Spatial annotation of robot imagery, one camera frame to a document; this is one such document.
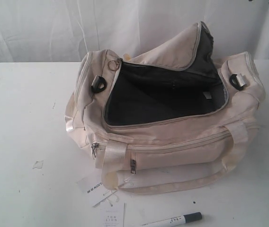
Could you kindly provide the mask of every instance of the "canvas bag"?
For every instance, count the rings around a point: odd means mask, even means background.
[[[258,131],[265,91],[249,53],[213,63],[212,50],[199,22],[128,61],[111,50],[85,56],[66,130],[102,169],[105,187],[187,190],[236,167]]]

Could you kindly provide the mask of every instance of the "fabric backdrop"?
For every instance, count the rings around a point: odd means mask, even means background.
[[[269,58],[269,0],[0,0],[0,61],[80,61],[111,49],[134,57],[203,20],[214,58]]]

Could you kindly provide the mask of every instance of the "bag opening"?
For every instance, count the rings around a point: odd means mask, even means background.
[[[122,126],[203,115],[227,101],[225,87],[210,56],[212,36],[201,30],[193,64],[183,71],[121,63],[105,107],[108,125]]]

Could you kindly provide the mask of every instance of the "pen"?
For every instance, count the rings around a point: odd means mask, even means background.
[[[202,214],[200,212],[193,214],[186,214],[174,218],[169,218],[162,221],[156,221],[152,223],[146,223],[140,225],[141,227],[172,227],[176,225],[186,224],[193,221],[199,221],[202,219]]]

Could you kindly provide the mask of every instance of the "table surface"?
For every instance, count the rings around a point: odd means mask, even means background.
[[[259,134],[238,167],[206,187],[158,195],[117,192],[125,227],[200,211],[189,226],[269,226],[269,60],[255,61],[267,92]],[[93,160],[67,136],[64,111],[79,62],[0,63],[0,226],[94,227],[76,182]],[[36,161],[42,169],[33,169]]]

